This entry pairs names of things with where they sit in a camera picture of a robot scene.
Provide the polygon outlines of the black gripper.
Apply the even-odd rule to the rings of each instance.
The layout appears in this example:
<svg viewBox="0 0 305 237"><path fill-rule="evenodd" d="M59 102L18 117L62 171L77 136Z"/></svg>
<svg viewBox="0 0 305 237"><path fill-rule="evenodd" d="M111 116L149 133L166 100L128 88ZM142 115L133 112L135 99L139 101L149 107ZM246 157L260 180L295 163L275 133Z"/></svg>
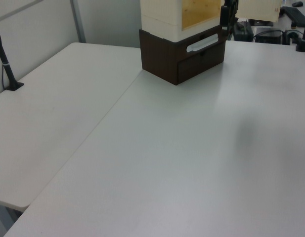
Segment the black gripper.
<svg viewBox="0 0 305 237"><path fill-rule="evenodd" d="M220 25L223 30L227 30L228 25L232 27L235 24L238 5L239 0L224 0L224 6L220 10Z"/></svg>

